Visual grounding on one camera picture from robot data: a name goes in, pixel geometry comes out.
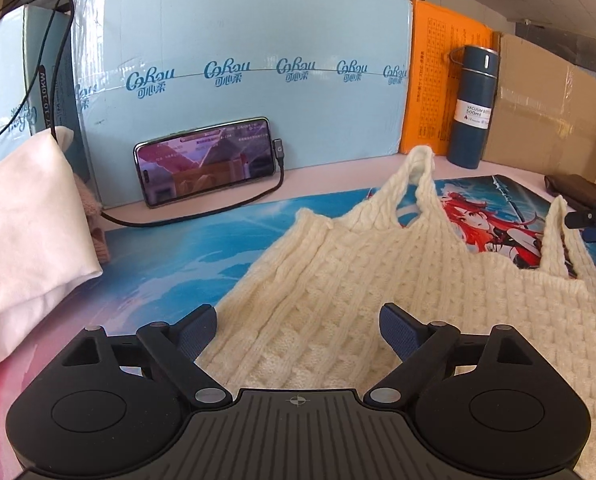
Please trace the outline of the anime printed desk mat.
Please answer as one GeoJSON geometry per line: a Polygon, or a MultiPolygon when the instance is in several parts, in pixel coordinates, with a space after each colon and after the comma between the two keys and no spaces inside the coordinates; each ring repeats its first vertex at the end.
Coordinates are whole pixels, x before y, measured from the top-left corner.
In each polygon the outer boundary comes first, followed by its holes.
{"type": "Polygon", "coordinates": [[[20,473],[5,434],[8,409],[83,327],[132,334],[149,322],[174,323],[201,304],[217,304],[289,229],[299,209],[338,217],[374,192],[289,198],[174,226],[108,232],[112,260],[102,275],[72,292],[0,364],[0,479],[20,473]]]}

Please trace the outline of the brown cardboard box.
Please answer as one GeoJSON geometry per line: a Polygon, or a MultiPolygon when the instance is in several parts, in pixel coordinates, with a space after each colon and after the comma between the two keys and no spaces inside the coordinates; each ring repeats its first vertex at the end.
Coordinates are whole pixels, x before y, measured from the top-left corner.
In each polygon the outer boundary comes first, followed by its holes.
{"type": "Polygon", "coordinates": [[[517,36],[500,37],[484,160],[537,174],[596,178],[596,79],[517,36]]]}

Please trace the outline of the pink knitted garment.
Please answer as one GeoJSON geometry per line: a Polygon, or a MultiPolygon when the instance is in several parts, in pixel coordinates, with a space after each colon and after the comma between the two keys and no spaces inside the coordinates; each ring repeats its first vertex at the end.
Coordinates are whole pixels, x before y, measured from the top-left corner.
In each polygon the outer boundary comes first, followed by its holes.
{"type": "Polygon", "coordinates": [[[93,193],[77,174],[74,174],[74,182],[77,185],[98,262],[100,264],[108,263],[110,261],[110,252],[105,231],[102,227],[102,206],[97,203],[93,193]]]}

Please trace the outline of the folded dark brown garment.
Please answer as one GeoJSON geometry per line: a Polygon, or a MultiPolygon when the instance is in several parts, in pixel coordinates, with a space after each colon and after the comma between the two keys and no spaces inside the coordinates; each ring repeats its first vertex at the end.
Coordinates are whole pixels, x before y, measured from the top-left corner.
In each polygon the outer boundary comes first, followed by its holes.
{"type": "Polygon", "coordinates": [[[544,186],[556,202],[563,202],[574,211],[596,209],[596,183],[578,174],[548,174],[544,186]]]}

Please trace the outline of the cream knitted vest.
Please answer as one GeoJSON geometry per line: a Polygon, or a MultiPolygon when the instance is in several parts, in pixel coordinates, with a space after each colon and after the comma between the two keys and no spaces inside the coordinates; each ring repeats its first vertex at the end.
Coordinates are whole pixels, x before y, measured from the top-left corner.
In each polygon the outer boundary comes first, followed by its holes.
{"type": "Polygon", "coordinates": [[[378,331],[387,302],[468,334],[508,324],[576,390],[591,414],[577,471],[596,479],[596,267],[566,202],[552,201],[540,260],[522,269],[473,252],[436,190],[419,146],[370,198],[338,218],[309,209],[219,301],[218,331],[199,366],[243,388],[368,391],[397,365],[378,331]]]}

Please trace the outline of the white cloth bag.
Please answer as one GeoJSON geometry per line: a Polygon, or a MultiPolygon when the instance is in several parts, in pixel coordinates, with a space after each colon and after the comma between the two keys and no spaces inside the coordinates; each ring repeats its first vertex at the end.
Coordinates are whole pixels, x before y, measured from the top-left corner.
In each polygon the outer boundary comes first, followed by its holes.
{"type": "Polygon", "coordinates": [[[45,129],[0,161],[0,363],[102,267],[64,151],[74,134],[45,129]]]}

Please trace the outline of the large light blue box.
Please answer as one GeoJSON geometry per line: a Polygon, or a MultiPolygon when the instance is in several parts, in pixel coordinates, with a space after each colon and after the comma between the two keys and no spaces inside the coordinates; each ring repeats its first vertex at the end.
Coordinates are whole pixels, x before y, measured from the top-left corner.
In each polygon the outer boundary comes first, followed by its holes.
{"type": "Polygon", "coordinates": [[[74,0],[71,54],[94,188],[142,197],[133,150],[264,117],[287,168],[398,151],[410,0],[74,0]]]}

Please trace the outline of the dark blue thermos bottle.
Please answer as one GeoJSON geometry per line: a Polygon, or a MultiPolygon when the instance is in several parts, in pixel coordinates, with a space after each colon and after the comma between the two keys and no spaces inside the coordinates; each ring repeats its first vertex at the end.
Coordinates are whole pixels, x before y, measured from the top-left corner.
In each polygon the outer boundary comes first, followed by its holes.
{"type": "Polygon", "coordinates": [[[484,154],[498,84],[499,55],[495,50],[468,44],[450,52],[461,65],[447,160],[459,167],[477,169],[484,154]]]}

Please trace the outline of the black smartphone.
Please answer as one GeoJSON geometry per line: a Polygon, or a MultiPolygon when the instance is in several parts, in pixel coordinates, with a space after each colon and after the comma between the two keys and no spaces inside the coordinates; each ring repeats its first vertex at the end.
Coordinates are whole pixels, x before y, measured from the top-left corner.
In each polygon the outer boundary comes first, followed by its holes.
{"type": "Polygon", "coordinates": [[[271,177],[284,148],[268,120],[255,117],[136,144],[133,158],[145,203],[155,208],[271,177]]]}

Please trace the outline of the orange cardboard box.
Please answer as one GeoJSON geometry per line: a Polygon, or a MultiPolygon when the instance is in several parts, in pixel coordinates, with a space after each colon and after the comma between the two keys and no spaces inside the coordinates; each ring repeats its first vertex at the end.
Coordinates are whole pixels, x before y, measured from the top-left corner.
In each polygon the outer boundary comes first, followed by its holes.
{"type": "Polygon", "coordinates": [[[413,0],[412,51],[400,151],[447,153],[461,79],[462,47],[493,49],[493,29],[444,6],[413,0]]]}

